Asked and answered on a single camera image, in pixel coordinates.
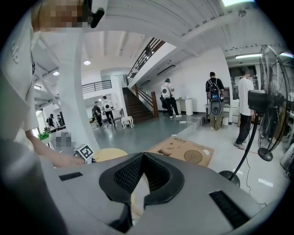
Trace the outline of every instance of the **round table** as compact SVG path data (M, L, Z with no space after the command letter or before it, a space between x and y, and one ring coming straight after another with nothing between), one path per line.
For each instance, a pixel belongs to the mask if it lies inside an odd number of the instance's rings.
M103 162L107 160L111 160L114 158L122 157L128 155L125 151L121 149L109 148L109 149L101 149L94 151L93 159L96 162Z

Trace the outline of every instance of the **black pants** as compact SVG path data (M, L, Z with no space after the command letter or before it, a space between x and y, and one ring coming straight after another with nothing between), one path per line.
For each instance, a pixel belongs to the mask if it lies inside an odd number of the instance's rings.
M239 132L239 136L236 140L237 144L242 144L244 142L244 140L246 140L249 131L250 131L250 125L251 125L251 116L246 116L241 114L241 124L240 124L240 132Z
M173 115L173 113L171 112L170 105L172 105L172 107L174 108L175 114L179 115L174 97L165 98L165 102L166 102L167 111L169 112L170 117Z
M110 120L110 118L109 118L109 115L110 115L111 118L112 118L112 120L113 120L113 114L112 114L112 111L105 112L105 114L106 114L106 117L107 117L107 120L108 120L109 124L112 124L112 123L111 123L111 120Z
M97 119L97 123L99 124L99 126L102 126L101 115L96 115L96 119Z

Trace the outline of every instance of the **person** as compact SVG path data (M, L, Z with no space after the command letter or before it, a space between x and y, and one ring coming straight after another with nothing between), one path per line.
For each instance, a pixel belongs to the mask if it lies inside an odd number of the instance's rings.
M103 96L103 100L102 100L102 109L104 110L105 112L105 115L107 117L107 120L109 122L109 124L112 126L112 123L111 123L111 120L109 118L109 115L111 116L112 120L113 120L113 114L112 114L112 109L113 109L113 106L111 104L111 101L109 101L106 97L106 95Z
M46 124L48 129L51 129L51 127L55 128L55 125L53 122L53 114L50 114L50 116L46 119Z
M214 116L214 115L212 115L211 112L209 112L210 128L218 130L221 128L221 121L222 121L222 117L223 117L223 110L222 110L222 108L224 106L223 92L224 92L225 88L224 88L224 85L222 84L222 81L219 78L215 77L214 72L210 72L209 76L210 76L210 79L207 80L206 85L205 85L206 95L208 96L209 89L212 84L215 84L218 87L218 89L220 89L220 93L221 93L221 96L220 96L221 112L220 112L220 114L218 116Z
M94 112L94 115L96 117L97 123L99 124L97 126L102 126L102 122L101 122L101 109L98 106L98 102L97 101L95 101L95 103L94 103L93 112Z
M173 92L175 91L174 87L172 86L172 84L170 83L170 79L167 78L165 81L164 81L164 84L161 86L161 93L162 93L162 90L164 88L168 88L168 91L170 93L170 95L168 97L165 97L165 102L166 102L166 105L167 105L167 111L169 112L169 115L170 115L170 119L173 118L173 113L171 111L171 108L170 108L170 105L172 105L172 107L174 108L174 111L175 111L175 117L176 118L180 118L182 115L180 115L178 113L178 107L176 106L176 101L175 101L175 98L173 97Z
M62 119L60 117L60 114L57 115L57 122L58 122L58 124L59 124L60 127L63 126L63 122L62 122Z
M239 113L240 113L240 131L239 136L234 145L239 149L245 149L242 143L246 143L247 136L250 131L251 118L254 115L253 110L249 109L248 106L248 91L254 90L253 83L248 79L250 77L249 69L247 66L242 67L241 70L242 78L238 84L239 92Z
M71 23L78 22L83 16L83 1L58 2L61 1L40 1L27 11L1 51L0 100L9 102L1 104L0 113L14 111L20 115L12 121L10 115L2 115L0 139L24 144L39 156L49 158L55 167L66 167L81 165L85 161L50 149L32 133L32 129L39 126L34 105L35 63L31 53L33 33L71 27Z

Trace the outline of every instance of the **sneaker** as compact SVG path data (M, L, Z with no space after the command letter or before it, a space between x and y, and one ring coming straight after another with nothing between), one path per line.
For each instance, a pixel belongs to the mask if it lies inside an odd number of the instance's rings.
M245 149L245 146L244 145L242 145L242 144L237 144L236 142L234 143L234 146L235 147L237 147L237 148L239 148L239 149Z

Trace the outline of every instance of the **staircase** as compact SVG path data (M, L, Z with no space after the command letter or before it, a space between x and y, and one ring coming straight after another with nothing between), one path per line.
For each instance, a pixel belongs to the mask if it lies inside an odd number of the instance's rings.
M127 108L128 116L132 116L134 123L140 123L154 118L153 113L130 91L129 88L123 87L124 101Z

